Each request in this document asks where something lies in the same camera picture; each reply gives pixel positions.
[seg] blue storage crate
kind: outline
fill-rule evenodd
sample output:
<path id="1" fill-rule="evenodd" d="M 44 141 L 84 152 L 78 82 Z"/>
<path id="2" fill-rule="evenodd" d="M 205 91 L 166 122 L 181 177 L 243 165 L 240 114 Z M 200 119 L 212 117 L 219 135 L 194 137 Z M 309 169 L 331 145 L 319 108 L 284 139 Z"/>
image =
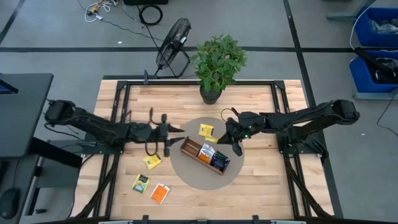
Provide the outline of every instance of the blue storage crate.
<path id="1" fill-rule="evenodd" d="M 398 59 L 398 52 L 387 52 L 378 50 L 367 50 L 370 56 L 374 58 L 393 58 Z M 376 84 L 373 82 L 366 62 L 356 57 L 350 64 L 351 74 L 353 75 L 356 89 L 359 93 L 389 93 L 398 88 L 397 84 Z"/>
<path id="2" fill-rule="evenodd" d="M 370 8 L 355 25 L 359 42 L 363 46 L 371 47 L 398 47 L 398 34 L 379 34 L 373 30 L 370 19 L 380 22 L 397 19 L 398 9 L 395 8 Z"/>

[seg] wooden box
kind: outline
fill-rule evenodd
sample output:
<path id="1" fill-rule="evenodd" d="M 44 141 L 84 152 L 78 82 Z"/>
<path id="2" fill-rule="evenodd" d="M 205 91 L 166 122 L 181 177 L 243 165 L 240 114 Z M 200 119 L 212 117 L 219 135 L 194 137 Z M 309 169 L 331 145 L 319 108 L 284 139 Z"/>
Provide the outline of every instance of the wooden box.
<path id="1" fill-rule="evenodd" d="M 183 153 L 185 153 L 186 155 L 190 156 L 192 159 L 198 161 L 199 163 L 201 163 L 202 165 L 204 165 L 205 167 L 211 169 L 212 171 L 216 172 L 219 175 L 223 175 L 226 171 L 226 169 L 228 168 L 229 165 L 229 161 L 224 169 L 224 172 L 221 172 L 220 170 L 214 168 L 213 166 L 211 166 L 210 164 L 206 163 L 205 161 L 201 160 L 198 158 L 199 156 L 199 151 L 201 149 L 201 144 L 195 142 L 194 140 L 190 139 L 189 137 L 187 137 L 184 142 L 181 145 L 181 151 Z"/>

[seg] concrete floor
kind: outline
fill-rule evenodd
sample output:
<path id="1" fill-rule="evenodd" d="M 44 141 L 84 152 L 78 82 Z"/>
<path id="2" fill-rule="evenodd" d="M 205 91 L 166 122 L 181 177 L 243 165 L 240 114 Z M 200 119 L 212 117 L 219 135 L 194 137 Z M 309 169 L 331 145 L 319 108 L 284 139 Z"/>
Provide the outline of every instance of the concrete floor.
<path id="1" fill-rule="evenodd" d="M 93 2 L 81 0 L 83 6 Z M 353 22 L 328 21 L 325 15 L 353 10 L 360 2 L 289 0 L 301 47 L 349 47 Z M 2 1 L 0 30 L 17 4 L 17 0 Z M 376 5 L 398 7 L 398 1 L 380 0 Z M 164 18 L 159 25 L 150 28 L 153 35 L 164 38 L 178 18 L 187 17 L 192 30 L 186 47 L 194 47 L 221 33 L 231 34 L 241 46 L 294 47 L 282 0 L 170 0 L 168 5 L 160 7 Z M 124 8 L 137 17 L 135 7 Z M 147 34 L 120 7 L 101 15 L 107 21 Z M 353 43 L 358 45 L 356 36 Z M 150 39 L 109 24 L 99 21 L 86 23 L 77 0 L 26 0 L 0 44 L 0 72 L 53 73 L 55 77 L 49 98 L 72 100 L 78 106 L 93 111 L 104 75 L 141 75 L 144 70 L 154 73 L 156 69 L 156 52 L 7 52 L 7 48 L 18 47 L 154 47 Z M 304 53 L 303 56 L 317 103 L 331 99 L 352 100 L 355 87 L 348 65 L 354 54 Z M 238 78 L 302 80 L 294 52 L 248 52 L 248 58 L 248 66 L 238 74 Z M 183 58 L 177 57 L 172 67 L 178 70 L 181 64 Z M 170 71 L 161 71 L 161 75 L 170 75 Z M 188 68 L 184 75 L 193 75 L 193 68 Z M 356 124 L 325 130 L 345 218 L 398 222 L 398 139 L 376 125 L 387 103 L 355 101 L 361 113 Z M 397 109 L 397 102 L 393 102 L 381 121 L 395 131 L 398 131 Z M 36 130 L 38 138 L 69 139 L 68 136 L 48 132 L 42 127 L 43 123 L 40 120 Z M 59 130 L 69 132 L 67 128 Z M 51 208 L 51 211 L 24 217 L 22 223 L 65 218 L 70 211 L 72 192 L 72 189 L 42 191 L 38 207 Z"/>

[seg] round gray mat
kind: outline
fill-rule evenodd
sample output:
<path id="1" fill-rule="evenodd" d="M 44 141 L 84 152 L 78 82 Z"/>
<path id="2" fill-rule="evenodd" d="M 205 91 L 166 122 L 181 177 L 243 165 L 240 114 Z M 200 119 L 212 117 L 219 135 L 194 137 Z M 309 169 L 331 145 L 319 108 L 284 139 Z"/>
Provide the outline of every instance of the round gray mat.
<path id="1" fill-rule="evenodd" d="M 244 154 L 238 157 L 232 150 L 230 145 L 222 145 L 205 141 L 205 137 L 200 136 L 200 124 L 209 124 L 214 126 L 213 136 L 217 139 L 222 137 L 225 133 L 225 122 L 215 118 L 198 118 L 189 121 L 187 124 L 181 126 L 185 130 L 184 136 L 196 141 L 199 144 L 207 143 L 215 150 L 219 150 L 229 159 L 229 165 L 224 175 L 219 175 L 211 169 L 205 167 L 198 161 L 181 152 L 181 145 L 183 140 L 173 144 L 171 147 L 171 161 L 174 171 L 177 175 L 191 187 L 201 190 L 216 190 L 231 183 L 243 166 Z"/>

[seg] computer mouse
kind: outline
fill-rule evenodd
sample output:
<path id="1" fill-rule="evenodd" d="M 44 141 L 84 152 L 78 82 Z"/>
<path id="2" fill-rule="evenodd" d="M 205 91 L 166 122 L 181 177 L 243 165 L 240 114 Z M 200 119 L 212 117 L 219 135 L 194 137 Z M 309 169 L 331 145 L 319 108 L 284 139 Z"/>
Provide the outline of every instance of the computer mouse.
<path id="1" fill-rule="evenodd" d="M 19 189 L 10 188 L 0 197 L 0 216 L 3 219 L 13 218 L 18 212 Z"/>

